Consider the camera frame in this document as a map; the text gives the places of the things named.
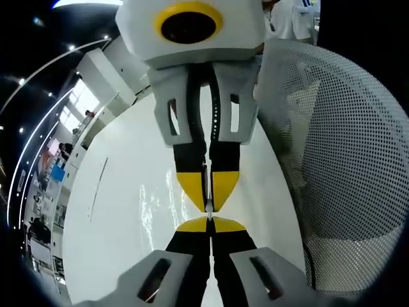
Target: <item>black lens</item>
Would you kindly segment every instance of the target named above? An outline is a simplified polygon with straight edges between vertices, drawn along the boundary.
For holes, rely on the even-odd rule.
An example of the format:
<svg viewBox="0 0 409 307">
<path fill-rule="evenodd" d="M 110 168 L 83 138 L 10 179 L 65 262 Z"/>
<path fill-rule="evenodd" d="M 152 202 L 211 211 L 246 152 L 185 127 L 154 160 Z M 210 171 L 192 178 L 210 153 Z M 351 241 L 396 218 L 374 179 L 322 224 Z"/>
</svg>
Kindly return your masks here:
<svg viewBox="0 0 409 307">
<path fill-rule="evenodd" d="M 216 23 L 209 16 L 184 12 L 173 15 L 162 24 L 162 35 L 175 43 L 198 43 L 208 39 L 216 31 Z"/>
</svg>

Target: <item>yellow ring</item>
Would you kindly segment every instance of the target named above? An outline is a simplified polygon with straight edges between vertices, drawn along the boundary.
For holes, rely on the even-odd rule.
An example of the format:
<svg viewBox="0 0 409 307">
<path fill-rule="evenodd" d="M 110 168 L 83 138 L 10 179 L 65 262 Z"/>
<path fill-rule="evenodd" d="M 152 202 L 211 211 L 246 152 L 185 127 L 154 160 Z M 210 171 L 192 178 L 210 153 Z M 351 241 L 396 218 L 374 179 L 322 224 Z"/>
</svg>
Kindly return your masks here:
<svg viewBox="0 0 409 307">
<path fill-rule="evenodd" d="M 222 14 L 211 5 L 202 2 L 183 2 L 172 5 L 157 15 L 155 19 L 155 30 L 159 36 L 166 39 L 162 34 L 162 25 L 168 18 L 185 12 L 202 13 L 203 15 L 209 16 L 215 22 L 216 30 L 209 38 L 215 36 L 223 27 Z"/>
</svg>

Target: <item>perforated mesh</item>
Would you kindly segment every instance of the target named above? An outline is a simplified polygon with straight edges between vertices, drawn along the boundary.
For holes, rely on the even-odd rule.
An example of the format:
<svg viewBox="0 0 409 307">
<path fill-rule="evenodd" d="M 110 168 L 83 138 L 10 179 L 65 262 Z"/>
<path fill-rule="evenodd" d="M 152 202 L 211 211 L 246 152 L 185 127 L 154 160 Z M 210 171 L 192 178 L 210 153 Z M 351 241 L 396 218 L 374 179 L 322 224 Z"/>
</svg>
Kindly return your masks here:
<svg viewBox="0 0 409 307">
<path fill-rule="evenodd" d="M 404 111 L 351 61 L 282 40 L 265 45 L 256 98 L 313 255 L 317 289 L 367 288 L 408 212 Z"/>
</svg>

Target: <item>white shirt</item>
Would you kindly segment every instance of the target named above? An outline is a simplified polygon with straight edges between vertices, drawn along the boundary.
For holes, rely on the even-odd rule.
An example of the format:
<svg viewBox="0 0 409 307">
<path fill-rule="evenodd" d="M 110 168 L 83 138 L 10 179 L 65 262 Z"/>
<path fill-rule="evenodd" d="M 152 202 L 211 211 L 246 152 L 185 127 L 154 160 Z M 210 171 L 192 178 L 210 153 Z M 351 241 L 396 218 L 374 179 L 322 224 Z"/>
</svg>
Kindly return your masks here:
<svg viewBox="0 0 409 307">
<path fill-rule="evenodd" d="M 310 38 L 309 26 L 294 5 L 293 0 L 281 0 L 273 10 L 265 11 L 266 38 L 304 40 Z"/>
</svg>

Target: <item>yellow panel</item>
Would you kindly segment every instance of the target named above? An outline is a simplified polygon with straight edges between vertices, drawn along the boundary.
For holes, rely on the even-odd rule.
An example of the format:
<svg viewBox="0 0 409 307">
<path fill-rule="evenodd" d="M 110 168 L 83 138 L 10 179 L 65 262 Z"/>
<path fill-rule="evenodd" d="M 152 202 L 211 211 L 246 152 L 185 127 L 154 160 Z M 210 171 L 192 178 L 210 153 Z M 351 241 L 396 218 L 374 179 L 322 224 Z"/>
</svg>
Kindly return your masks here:
<svg viewBox="0 0 409 307">
<path fill-rule="evenodd" d="M 176 177 L 185 191 L 186 195 L 193 201 L 195 206 L 205 212 L 205 203 L 203 201 L 202 174 L 197 173 L 176 173 Z"/>
<path fill-rule="evenodd" d="M 214 216 L 213 220 L 215 221 L 216 233 L 240 232 L 245 230 L 245 227 L 242 224 L 232 221 L 231 219 L 223 219 L 221 217 Z"/>
<path fill-rule="evenodd" d="M 213 33 L 215 36 L 220 29 L 223 27 L 223 16 L 220 14 L 218 10 L 207 3 L 202 2 L 181 2 L 176 3 L 175 5 L 169 6 L 165 10 L 161 11 L 157 18 L 154 21 L 156 32 L 163 38 L 162 36 L 162 24 L 169 18 L 179 13 L 185 12 L 195 12 L 195 13 L 202 13 L 206 16 L 209 16 L 216 24 L 216 30 Z"/>
<path fill-rule="evenodd" d="M 192 219 L 180 225 L 177 232 L 206 232 L 207 217 Z"/>
<path fill-rule="evenodd" d="M 238 171 L 214 171 L 213 173 L 213 204 L 218 212 L 235 188 Z"/>
</svg>

